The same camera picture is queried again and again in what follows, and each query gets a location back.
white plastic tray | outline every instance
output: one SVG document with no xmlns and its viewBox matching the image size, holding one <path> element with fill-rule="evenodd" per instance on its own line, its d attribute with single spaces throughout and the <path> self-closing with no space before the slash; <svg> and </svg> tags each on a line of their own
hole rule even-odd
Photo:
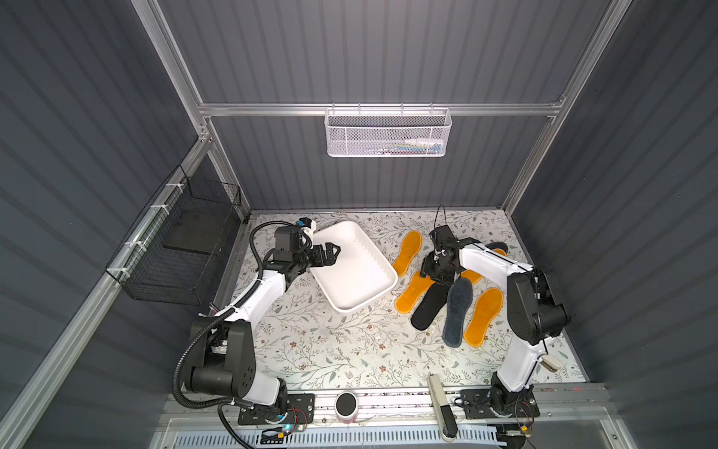
<svg viewBox="0 0 718 449">
<path fill-rule="evenodd" d="M 309 271 L 336 311 L 355 312 L 394 288 L 396 271 L 357 223 L 341 221 L 315 232 L 312 238 L 315 245 L 328 241 L 342 249 L 337 262 Z"/>
</svg>

white wire basket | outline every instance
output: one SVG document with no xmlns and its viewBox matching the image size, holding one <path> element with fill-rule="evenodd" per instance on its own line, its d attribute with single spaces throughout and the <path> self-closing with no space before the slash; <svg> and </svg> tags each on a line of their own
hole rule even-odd
<svg viewBox="0 0 718 449">
<path fill-rule="evenodd" d="M 327 153 L 332 157 L 441 157 L 446 154 L 448 109 L 327 109 Z"/>
</svg>

black mesh basket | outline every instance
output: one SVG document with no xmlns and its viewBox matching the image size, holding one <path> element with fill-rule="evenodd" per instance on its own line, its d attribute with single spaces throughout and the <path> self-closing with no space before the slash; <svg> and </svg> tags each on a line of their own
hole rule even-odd
<svg viewBox="0 0 718 449">
<path fill-rule="evenodd" d="M 123 268 L 106 271 L 135 300 L 209 305 L 239 232 L 240 201 L 236 185 L 186 177 L 152 206 L 158 211 Z"/>
</svg>

corrugated wall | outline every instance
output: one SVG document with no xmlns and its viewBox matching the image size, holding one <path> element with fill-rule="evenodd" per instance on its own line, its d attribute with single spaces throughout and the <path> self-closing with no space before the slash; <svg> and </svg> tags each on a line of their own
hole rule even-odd
<svg viewBox="0 0 718 449">
<path fill-rule="evenodd" d="M 2 1 L 0 29 L 2 416 L 196 134 L 129 2 Z M 190 321 L 120 297 L 26 447 L 142 443 Z"/>
<path fill-rule="evenodd" d="M 718 2 L 635 0 L 513 218 L 644 448 L 714 447 Z"/>
<path fill-rule="evenodd" d="M 607 3 L 160 1 L 208 103 L 555 101 Z M 253 209 L 390 208 L 502 205 L 544 119 L 454 118 L 445 157 L 353 160 L 319 119 L 215 123 Z"/>
<path fill-rule="evenodd" d="M 253 209 L 500 205 L 544 117 L 457 117 L 444 157 L 327 156 L 320 117 L 213 119 Z"/>
</svg>

white vent grille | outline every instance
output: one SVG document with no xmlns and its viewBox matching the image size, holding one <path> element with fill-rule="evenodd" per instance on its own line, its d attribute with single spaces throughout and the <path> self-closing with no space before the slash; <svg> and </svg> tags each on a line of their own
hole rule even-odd
<svg viewBox="0 0 718 449">
<path fill-rule="evenodd" d="M 392 445 L 437 445 L 444 443 L 436 425 L 407 425 L 395 427 L 329 427 L 311 428 L 287 437 L 281 445 L 260 445 L 260 430 L 237 430 L 245 442 L 255 448 L 331 448 L 371 447 Z M 459 425 L 456 443 L 505 446 L 496 439 L 496 429 L 483 425 Z M 240 445 L 225 431 L 179 432 L 175 449 L 234 449 Z"/>
<path fill-rule="evenodd" d="M 440 157 L 446 154 L 448 109 L 403 114 L 327 109 L 327 153 L 333 157 Z"/>
</svg>

